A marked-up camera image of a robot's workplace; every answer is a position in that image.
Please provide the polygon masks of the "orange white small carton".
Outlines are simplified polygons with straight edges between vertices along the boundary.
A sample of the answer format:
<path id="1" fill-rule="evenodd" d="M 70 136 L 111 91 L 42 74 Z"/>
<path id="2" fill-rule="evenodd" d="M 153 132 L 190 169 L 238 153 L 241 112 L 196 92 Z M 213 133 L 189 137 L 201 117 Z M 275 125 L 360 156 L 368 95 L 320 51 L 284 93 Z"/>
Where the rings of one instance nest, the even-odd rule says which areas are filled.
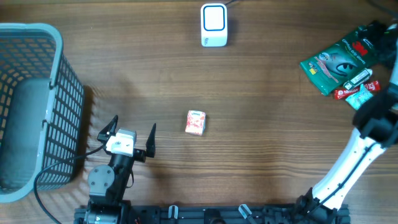
<path id="1" fill-rule="evenodd" d="M 189 110 L 185 132 L 201 136 L 205 131 L 206 113 L 197 110 Z"/>

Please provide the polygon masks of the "teal wet wipes packet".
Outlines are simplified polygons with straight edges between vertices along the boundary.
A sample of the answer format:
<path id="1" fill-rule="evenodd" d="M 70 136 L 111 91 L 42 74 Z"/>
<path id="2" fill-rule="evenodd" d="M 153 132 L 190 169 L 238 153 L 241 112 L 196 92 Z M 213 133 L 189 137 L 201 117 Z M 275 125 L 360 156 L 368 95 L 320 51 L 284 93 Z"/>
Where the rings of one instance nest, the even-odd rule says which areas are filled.
<path id="1" fill-rule="evenodd" d="M 359 110 L 360 107 L 365 104 L 369 99 L 373 97 L 373 94 L 362 84 L 359 91 L 348 96 L 345 101 L 355 110 Z"/>

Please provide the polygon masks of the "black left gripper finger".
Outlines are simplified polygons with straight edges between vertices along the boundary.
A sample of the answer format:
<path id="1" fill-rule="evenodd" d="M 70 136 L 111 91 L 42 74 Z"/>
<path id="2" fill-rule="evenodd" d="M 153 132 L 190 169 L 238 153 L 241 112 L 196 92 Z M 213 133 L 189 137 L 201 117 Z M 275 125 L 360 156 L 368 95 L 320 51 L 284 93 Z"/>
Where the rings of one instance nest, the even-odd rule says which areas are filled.
<path id="1" fill-rule="evenodd" d="M 146 142 L 147 157 L 155 157 L 155 133 L 156 133 L 156 124 L 154 123 Z"/>
<path id="2" fill-rule="evenodd" d="M 114 118 L 99 132 L 97 140 L 99 142 L 108 142 L 111 136 L 116 135 L 116 127 L 118 124 L 118 115 Z"/>

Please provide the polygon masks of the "green white gum pack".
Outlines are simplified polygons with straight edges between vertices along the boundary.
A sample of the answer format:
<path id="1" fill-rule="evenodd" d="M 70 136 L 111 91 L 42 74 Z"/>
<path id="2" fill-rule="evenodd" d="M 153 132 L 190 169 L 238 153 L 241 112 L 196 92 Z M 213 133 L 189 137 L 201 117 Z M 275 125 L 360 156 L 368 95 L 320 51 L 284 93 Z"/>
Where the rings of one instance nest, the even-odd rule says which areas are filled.
<path id="1" fill-rule="evenodd" d="M 346 90 L 353 90 L 357 86 L 360 86 L 364 82 L 368 81 L 373 74 L 373 70 L 370 68 L 364 68 L 353 78 L 349 79 L 347 82 L 343 84 L 343 87 Z"/>

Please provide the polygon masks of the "green 3M gloves packet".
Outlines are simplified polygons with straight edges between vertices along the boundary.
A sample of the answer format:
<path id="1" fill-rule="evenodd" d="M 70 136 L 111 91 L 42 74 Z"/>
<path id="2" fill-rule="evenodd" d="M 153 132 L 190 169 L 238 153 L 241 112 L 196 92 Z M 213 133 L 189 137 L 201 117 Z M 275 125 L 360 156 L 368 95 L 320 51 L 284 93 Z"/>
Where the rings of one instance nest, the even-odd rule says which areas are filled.
<path id="1" fill-rule="evenodd" d="M 377 63 L 376 38 L 374 26 L 359 26 L 333 45 L 300 62 L 300 67 L 321 94 L 327 96 L 363 69 Z"/>

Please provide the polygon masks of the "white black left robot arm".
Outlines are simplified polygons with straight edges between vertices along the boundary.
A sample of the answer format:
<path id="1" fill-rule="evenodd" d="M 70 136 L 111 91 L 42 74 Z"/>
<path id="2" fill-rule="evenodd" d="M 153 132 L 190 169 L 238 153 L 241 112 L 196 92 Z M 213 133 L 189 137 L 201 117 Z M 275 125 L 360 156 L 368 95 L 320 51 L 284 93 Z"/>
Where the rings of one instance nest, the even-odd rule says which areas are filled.
<path id="1" fill-rule="evenodd" d="M 96 166 L 89 173 L 88 205 L 82 211 L 75 212 L 75 223 L 138 223 L 132 217 L 131 203 L 123 197 L 129 187 L 129 179 L 134 178 L 134 163 L 155 157 L 156 125 L 152 126 L 143 150 L 135 148 L 137 133 L 116 129 L 117 124 L 118 117 L 115 116 L 97 136 L 111 158 L 108 164 Z"/>

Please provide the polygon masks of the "red Nescafe stick sachet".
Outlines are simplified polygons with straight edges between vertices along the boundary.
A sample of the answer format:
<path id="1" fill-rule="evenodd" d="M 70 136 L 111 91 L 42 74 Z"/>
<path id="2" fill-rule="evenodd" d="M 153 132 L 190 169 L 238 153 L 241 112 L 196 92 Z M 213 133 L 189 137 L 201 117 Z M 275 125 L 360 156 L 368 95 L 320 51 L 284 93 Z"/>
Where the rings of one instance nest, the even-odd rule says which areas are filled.
<path id="1" fill-rule="evenodd" d="M 364 87 L 370 92 L 379 91 L 381 89 L 380 83 L 378 81 L 365 83 Z M 360 88 L 361 88 L 361 85 L 353 88 L 352 90 L 337 89 L 334 91 L 334 99 L 336 99 L 336 100 L 345 99 L 345 98 L 349 97 L 350 95 L 357 93 L 360 90 Z"/>

